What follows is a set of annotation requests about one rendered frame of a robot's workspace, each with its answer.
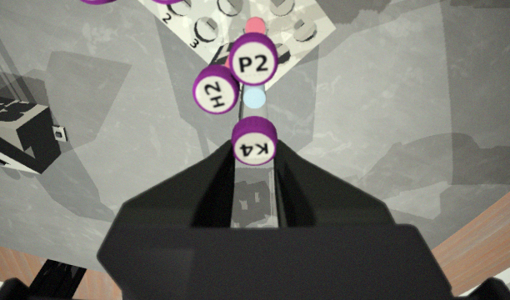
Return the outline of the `white done button panel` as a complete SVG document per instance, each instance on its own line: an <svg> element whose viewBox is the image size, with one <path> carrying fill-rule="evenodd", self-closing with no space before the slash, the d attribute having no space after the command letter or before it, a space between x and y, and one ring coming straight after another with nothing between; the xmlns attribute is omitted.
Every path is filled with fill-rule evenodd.
<svg viewBox="0 0 510 300"><path fill-rule="evenodd" d="M67 142L65 127L53 125L48 106L0 97L0 165L42 174Z"/></svg>

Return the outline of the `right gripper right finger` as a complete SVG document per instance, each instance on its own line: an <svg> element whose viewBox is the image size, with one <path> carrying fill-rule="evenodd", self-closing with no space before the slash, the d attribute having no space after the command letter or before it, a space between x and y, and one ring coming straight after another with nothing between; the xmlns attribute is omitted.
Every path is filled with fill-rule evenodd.
<svg viewBox="0 0 510 300"><path fill-rule="evenodd" d="M396 224L385 202L300 157L279 139L273 168L279 228L295 228L295 212L297 228Z"/></svg>

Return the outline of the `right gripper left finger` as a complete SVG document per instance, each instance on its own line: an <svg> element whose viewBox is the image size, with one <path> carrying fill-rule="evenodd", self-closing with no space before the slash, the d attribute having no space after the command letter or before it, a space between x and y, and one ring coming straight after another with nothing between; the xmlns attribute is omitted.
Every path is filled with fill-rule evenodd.
<svg viewBox="0 0 510 300"><path fill-rule="evenodd" d="M150 223L230 228L234 181L235 157L229 139L202 161L124 202L112 226Z"/></svg>

